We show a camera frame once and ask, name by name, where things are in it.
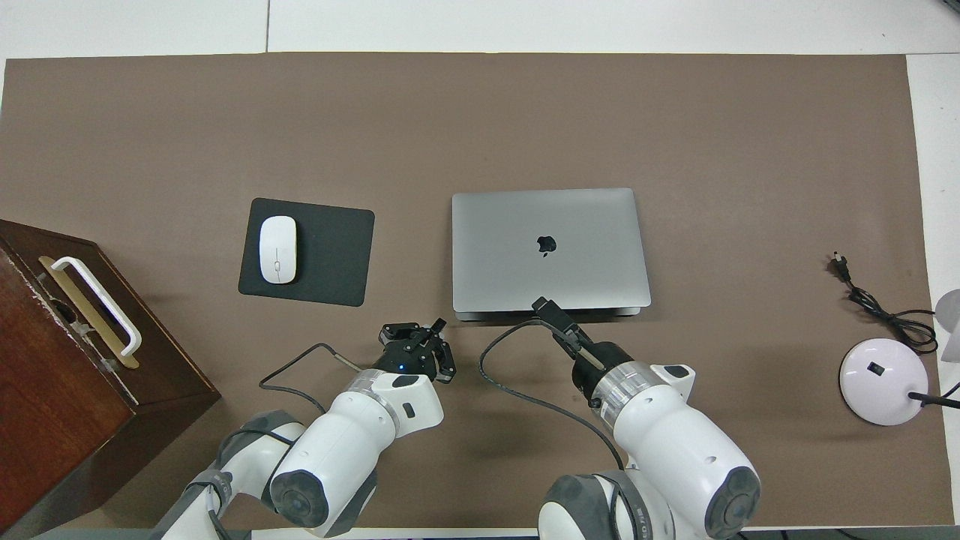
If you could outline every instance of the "black mouse pad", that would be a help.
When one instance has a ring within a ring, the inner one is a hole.
[[[297,222],[297,275],[285,284],[267,282],[260,274],[260,226],[275,215]],[[256,296],[361,306],[372,241],[370,210],[253,199],[237,288]]]

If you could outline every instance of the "silver laptop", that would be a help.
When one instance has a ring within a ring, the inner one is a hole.
[[[462,321],[563,309],[635,315],[650,306],[634,191],[453,196],[453,310]]]

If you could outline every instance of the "apple logo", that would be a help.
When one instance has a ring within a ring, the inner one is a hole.
[[[541,236],[537,238],[537,243],[540,245],[540,253],[543,253],[544,257],[557,250],[557,240],[554,240],[553,236]]]

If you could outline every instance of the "wooden drawer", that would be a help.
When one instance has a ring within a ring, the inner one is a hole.
[[[49,268],[63,257],[82,261],[137,328],[129,358],[105,302],[75,269]],[[2,220],[0,360],[4,538],[96,508],[219,398],[96,244]]]

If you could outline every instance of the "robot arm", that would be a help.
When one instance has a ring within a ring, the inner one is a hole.
[[[254,416],[187,486],[151,540],[227,540],[219,518],[237,493],[323,537],[350,530],[376,488],[380,453],[444,418],[431,382],[455,374],[443,326],[442,319],[430,327],[384,326],[383,355],[306,430],[283,411]]]
[[[630,457],[625,473],[558,480],[541,509],[540,537],[722,539],[740,531],[756,513],[759,478],[736,444],[686,404],[693,370],[636,361],[591,341],[555,303],[540,298],[533,307],[560,332],[554,338],[574,360],[574,384]]]

